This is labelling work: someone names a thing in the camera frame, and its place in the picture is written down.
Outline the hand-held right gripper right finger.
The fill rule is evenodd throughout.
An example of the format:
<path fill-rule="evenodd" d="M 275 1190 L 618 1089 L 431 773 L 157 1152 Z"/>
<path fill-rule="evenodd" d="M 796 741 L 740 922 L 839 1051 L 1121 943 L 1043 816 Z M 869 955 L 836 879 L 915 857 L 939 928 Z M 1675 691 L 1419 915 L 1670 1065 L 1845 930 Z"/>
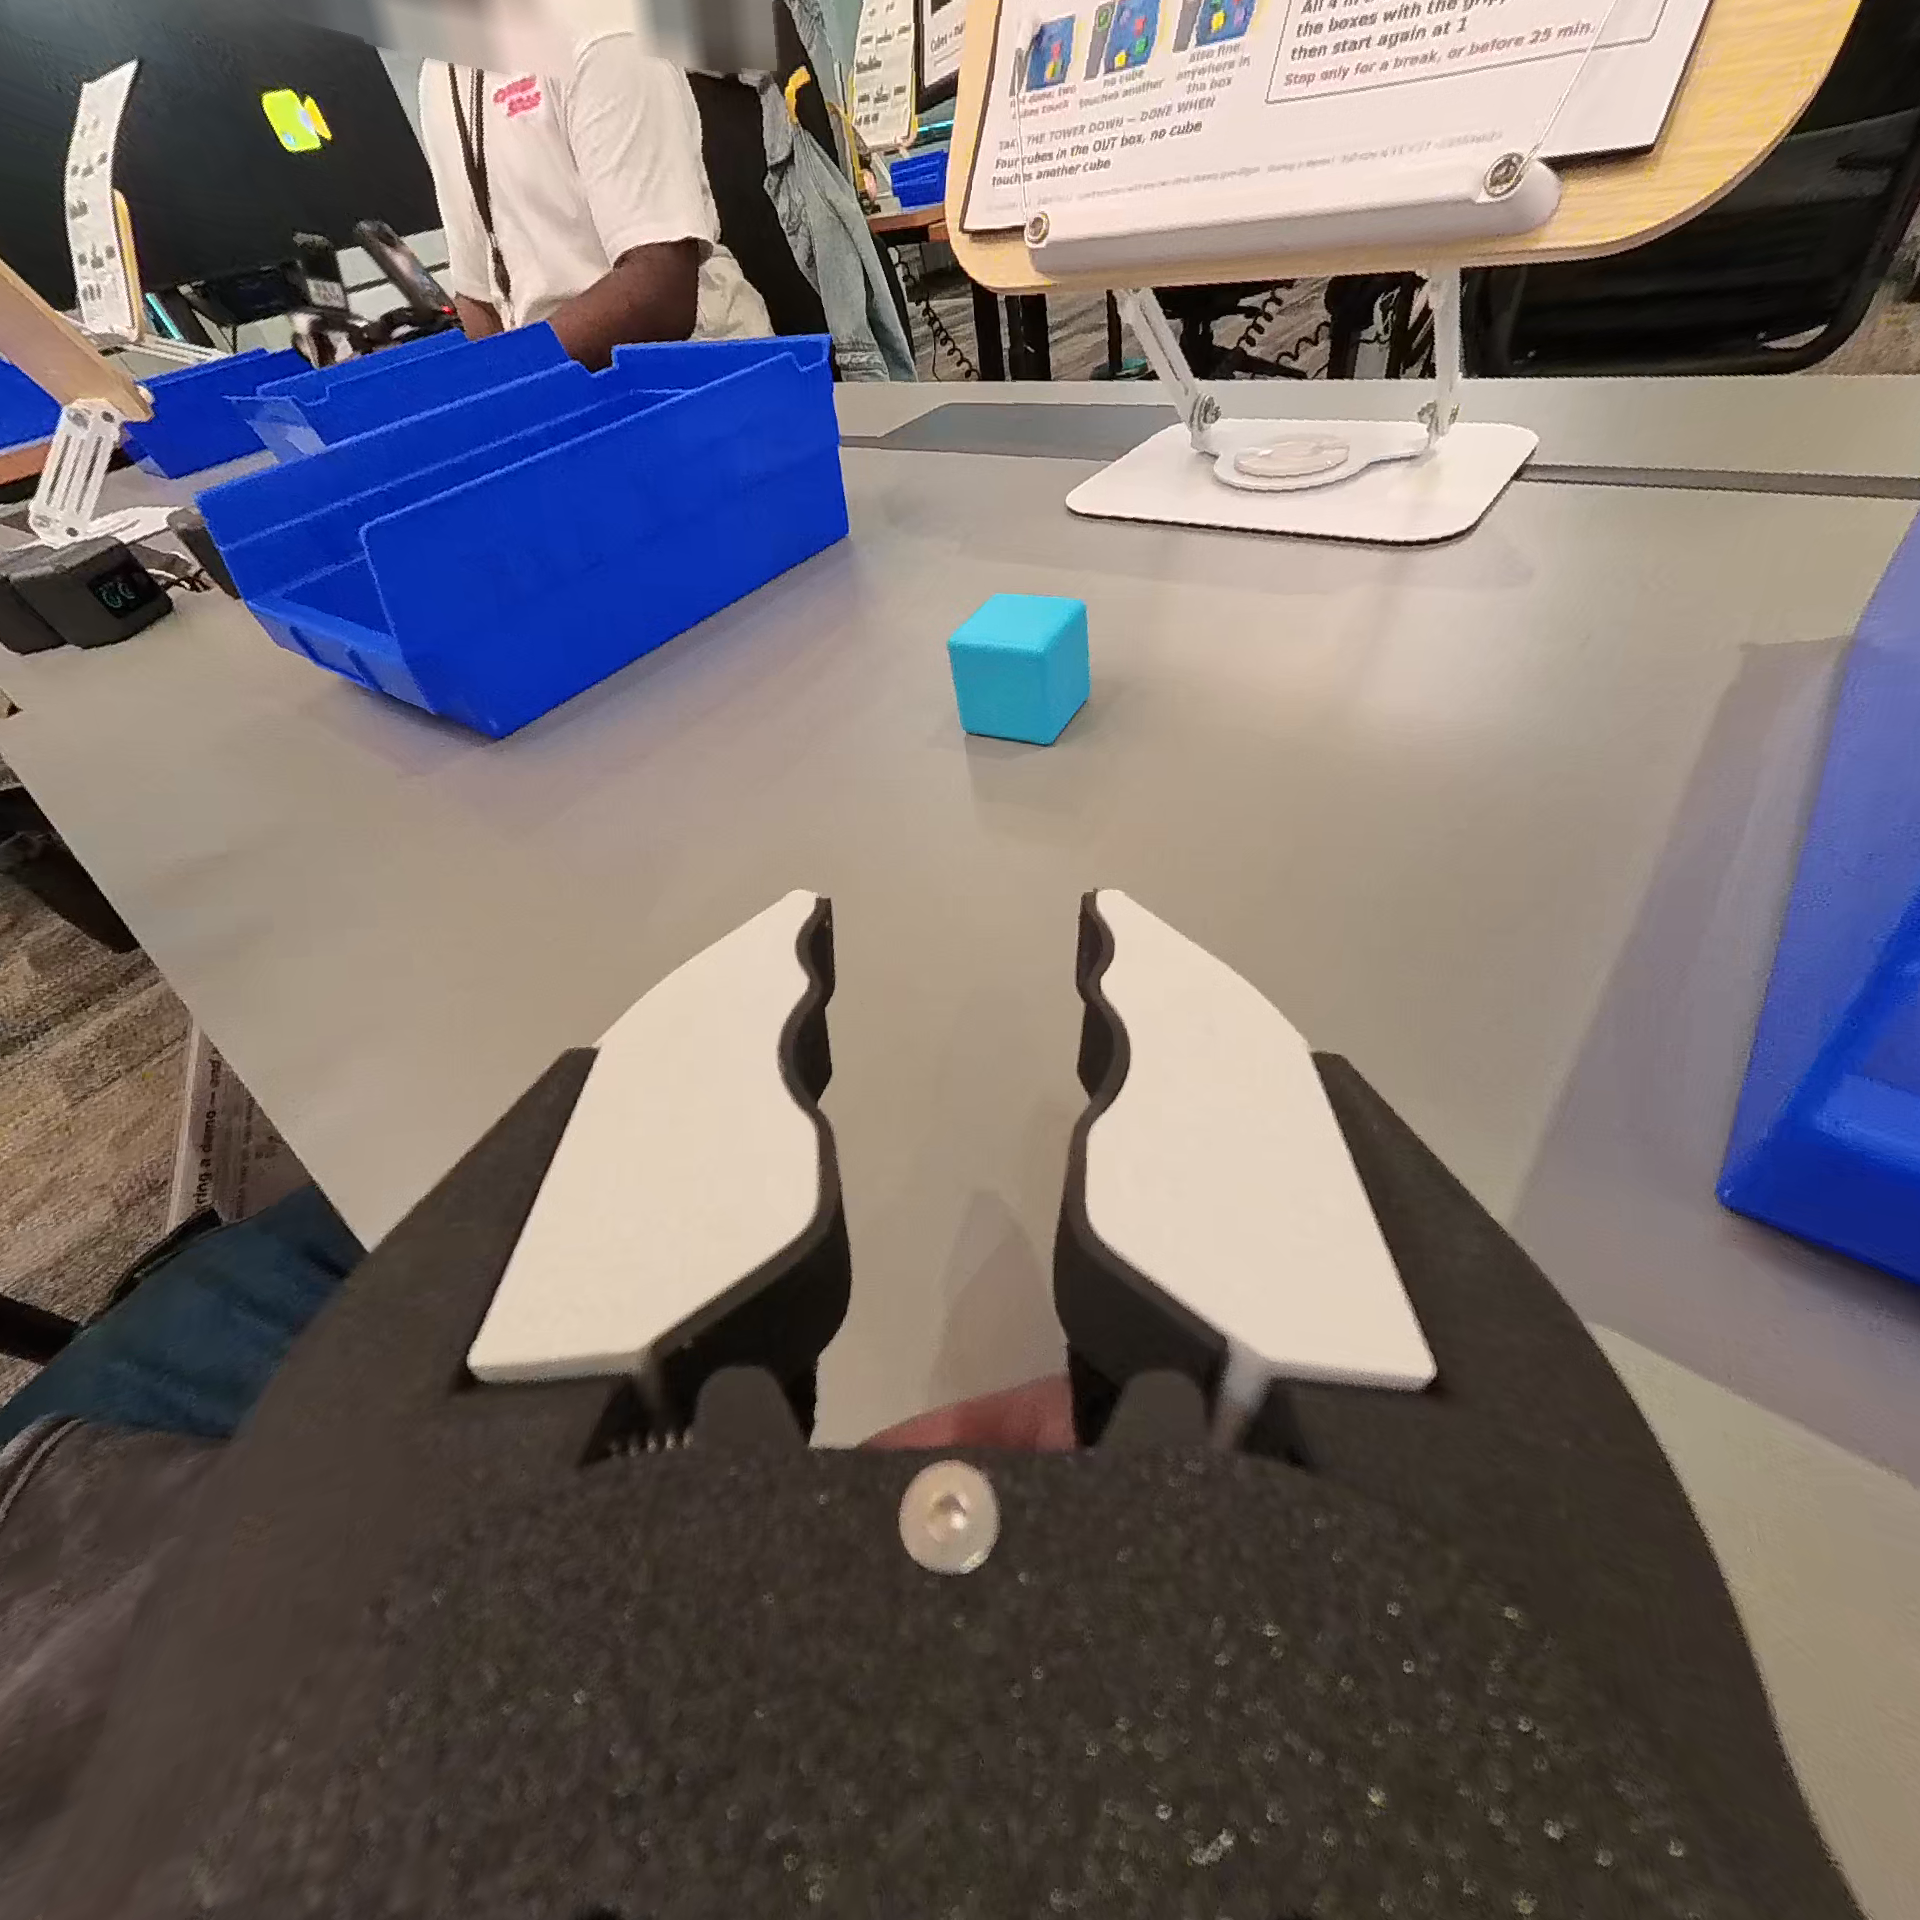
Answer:
<path fill-rule="evenodd" d="M 1159 1373 L 1228 1441 L 1275 1387 L 1434 1387 L 1434 1343 L 1301 1027 L 1117 887 L 1081 896 L 1071 978 L 1086 1106 L 1053 1307 L 1076 1440 L 1095 1443 Z"/>

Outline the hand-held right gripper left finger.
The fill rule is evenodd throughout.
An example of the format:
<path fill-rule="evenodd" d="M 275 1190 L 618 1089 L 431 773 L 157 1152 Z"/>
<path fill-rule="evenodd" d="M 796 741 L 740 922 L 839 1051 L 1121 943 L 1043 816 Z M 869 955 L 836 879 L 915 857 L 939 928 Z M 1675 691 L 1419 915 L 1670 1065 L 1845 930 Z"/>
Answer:
<path fill-rule="evenodd" d="M 761 1368 L 803 1432 L 851 1305 L 833 1123 L 833 899 L 796 888 L 606 1027 L 493 1297 L 481 1385 L 613 1379 L 686 1432 Z"/>

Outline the light blue cube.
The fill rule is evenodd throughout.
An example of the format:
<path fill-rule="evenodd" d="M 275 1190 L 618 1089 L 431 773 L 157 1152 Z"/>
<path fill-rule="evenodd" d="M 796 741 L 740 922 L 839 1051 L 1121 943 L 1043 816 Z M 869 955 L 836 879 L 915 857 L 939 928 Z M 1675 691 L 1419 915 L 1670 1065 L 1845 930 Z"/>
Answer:
<path fill-rule="evenodd" d="M 997 591 L 948 635 L 947 656 L 965 734 L 1047 746 L 1091 694 L 1087 603 Z"/>

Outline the printed paper sheet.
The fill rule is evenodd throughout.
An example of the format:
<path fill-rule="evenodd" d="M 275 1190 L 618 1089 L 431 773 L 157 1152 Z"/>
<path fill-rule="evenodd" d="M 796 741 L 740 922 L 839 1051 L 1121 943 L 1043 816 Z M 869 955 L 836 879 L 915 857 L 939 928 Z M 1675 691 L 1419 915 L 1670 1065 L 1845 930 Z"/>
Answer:
<path fill-rule="evenodd" d="M 306 1168 L 279 1127 L 191 1023 L 165 1229 L 179 1231 L 201 1215 L 225 1224 L 247 1221 L 306 1184 Z"/>

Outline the person's leg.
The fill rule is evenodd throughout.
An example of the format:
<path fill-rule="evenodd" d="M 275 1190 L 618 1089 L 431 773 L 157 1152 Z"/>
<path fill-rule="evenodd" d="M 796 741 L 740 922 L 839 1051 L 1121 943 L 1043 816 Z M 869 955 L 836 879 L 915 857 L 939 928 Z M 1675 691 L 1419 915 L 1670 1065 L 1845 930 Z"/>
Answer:
<path fill-rule="evenodd" d="M 47 1421 L 229 1437 L 363 1255 L 318 1185 L 181 1241 L 13 1392 L 4 1443 Z"/>

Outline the wooden board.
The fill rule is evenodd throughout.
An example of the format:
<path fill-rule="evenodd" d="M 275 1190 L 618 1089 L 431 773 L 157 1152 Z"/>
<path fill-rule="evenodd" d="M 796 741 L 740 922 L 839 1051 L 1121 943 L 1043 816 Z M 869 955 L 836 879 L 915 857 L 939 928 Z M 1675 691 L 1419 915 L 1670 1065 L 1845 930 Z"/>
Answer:
<path fill-rule="evenodd" d="M 78 325 L 47 306 L 2 261 L 2 355 L 36 381 L 62 406 L 81 399 L 107 402 L 123 421 L 151 421 L 154 399 L 115 361 L 106 358 Z"/>
<path fill-rule="evenodd" d="M 945 216 L 965 271 L 1002 294 L 1133 289 L 1215 281 L 1283 281 L 1367 271 L 1463 271 L 1569 264 L 1618 256 L 1692 224 L 1723 202 L 1779 150 L 1855 24 L 1853 2 L 1710 3 L 1681 74 L 1665 129 L 1641 153 L 1577 158 L 1551 215 L 1521 232 L 1444 237 L 1431 219 L 1367 231 L 1349 245 L 1255 237 L 1233 251 L 1175 224 L 1141 257 L 1108 241 L 1060 256 L 1033 246 L 1023 224 L 969 227 L 967 202 L 986 147 L 1002 24 L 1010 3 L 969 3 L 951 126 Z"/>

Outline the printed instruction sheet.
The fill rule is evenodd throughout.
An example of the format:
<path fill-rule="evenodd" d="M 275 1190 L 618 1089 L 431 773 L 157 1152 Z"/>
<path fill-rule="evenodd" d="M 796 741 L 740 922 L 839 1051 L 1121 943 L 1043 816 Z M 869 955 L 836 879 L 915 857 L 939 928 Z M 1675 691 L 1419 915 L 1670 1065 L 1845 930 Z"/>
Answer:
<path fill-rule="evenodd" d="M 1707 8 L 1004 3 L 963 227 L 1051 271 L 1534 232 L 1650 150 Z"/>

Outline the black display screen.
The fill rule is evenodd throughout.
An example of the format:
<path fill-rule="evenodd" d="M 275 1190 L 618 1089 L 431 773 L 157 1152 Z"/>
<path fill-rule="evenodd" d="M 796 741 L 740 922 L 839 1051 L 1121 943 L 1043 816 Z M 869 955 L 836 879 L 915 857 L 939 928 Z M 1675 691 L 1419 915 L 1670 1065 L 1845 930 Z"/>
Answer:
<path fill-rule="evenodd" d="M 145 282 L 252 271 L 298 232 L 442 226 L 415 126 L 382 53 L 275 3 L 4 2 L 2 254 L 74 306 L 62 177 L 81 89 L 138 73 L 111 181 Z"/>

